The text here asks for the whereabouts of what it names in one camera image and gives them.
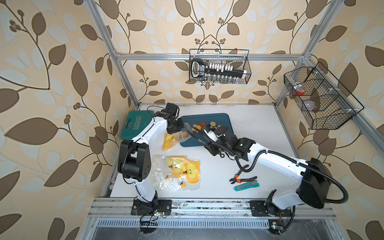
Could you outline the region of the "clear resealable duck bag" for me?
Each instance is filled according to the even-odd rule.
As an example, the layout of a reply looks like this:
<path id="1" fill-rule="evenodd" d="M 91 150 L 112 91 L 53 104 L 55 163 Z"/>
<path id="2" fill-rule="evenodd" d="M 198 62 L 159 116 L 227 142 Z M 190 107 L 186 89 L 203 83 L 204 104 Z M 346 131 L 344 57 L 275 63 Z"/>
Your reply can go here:
<path id="1" fill-rule="evenodd" d="M 165 133 L 162 150 L 167 151 L 174 147 L 176 144 L 181 144 L 190 138 L 191 135 L 187 131 L 180 131 L 174 134 Z"/>

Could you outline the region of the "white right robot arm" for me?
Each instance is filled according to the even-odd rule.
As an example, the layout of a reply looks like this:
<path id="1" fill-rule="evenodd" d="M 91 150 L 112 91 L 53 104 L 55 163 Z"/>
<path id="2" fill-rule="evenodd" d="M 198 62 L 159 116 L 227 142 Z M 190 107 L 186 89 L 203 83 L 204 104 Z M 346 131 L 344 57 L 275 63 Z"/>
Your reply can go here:
<path id="1" fill-rule="evenodd" d="M 227 155 L 232 158 L 242 173 L 250 173 L 257 165 L 262 165 L 293 181 L 282 190 L 271 190 L 264 203 L 264 212 L 274 215 L 299 205 L 322 209 L 325 204 L 332 203 L 327 198 L 328 192 L 330 186 L 338 182 L 327 174 L 319 160 L 291 158 L 251 139 L 239 139 L 224 126 L 203 127 L 199 133 L 207 140 L 205 149 L 213 156 Z"/>

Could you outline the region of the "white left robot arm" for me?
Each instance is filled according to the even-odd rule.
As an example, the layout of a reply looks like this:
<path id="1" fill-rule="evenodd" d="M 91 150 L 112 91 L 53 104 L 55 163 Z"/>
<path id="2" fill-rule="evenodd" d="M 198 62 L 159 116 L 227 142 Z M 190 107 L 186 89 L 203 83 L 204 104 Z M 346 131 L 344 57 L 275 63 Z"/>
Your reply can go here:
<path id="1" fill-rule="evenodd" d="M 147 179 L 152 167 L 150 144 L 165 131 L 174 134 L 184 128 L 179 113 L 179 106 L 173 103 L 167 103 L 165 108 L 156 113 L 146 111 L 149 119 L 134 127 L 136 135 L 133 138 L 123 140 L 120 144 L 118 173 L 127 185 L 135 186 L 138 200 L 143 203 L 153 203 L 157 199 L 157 191 Z"/>

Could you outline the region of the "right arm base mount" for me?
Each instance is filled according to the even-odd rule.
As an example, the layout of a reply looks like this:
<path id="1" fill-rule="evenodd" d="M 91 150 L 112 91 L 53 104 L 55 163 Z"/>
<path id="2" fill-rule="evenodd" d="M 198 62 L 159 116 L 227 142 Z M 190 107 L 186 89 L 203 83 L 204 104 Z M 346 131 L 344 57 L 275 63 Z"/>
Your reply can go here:
<path id="1" fill-rule="evenodd" d="M 274 236 L 283 235 L 292 225 L 296 215 L 296 206 L 281 210 L 272 203 L 272 197 L 266 200 L 249 201 L 253 217 L 278 217 L 277 221 L 269 220 L 269 233 Z"/>

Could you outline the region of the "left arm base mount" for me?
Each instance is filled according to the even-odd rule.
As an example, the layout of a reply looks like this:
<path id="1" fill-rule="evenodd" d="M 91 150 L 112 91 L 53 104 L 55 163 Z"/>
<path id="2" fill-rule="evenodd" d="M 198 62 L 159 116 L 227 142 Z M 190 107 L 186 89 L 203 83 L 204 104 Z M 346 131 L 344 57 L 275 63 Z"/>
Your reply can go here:
<path id="1" fill-rule="evenodd" d="M 157 194 L 152 202 L 134 198 L 131 215 L 140 216 L 139 225 L 142 234 L 153 233 L 159 226 L 159 218 L 167 218 L 172 211 L 172 200 L 159 200 Z"/>

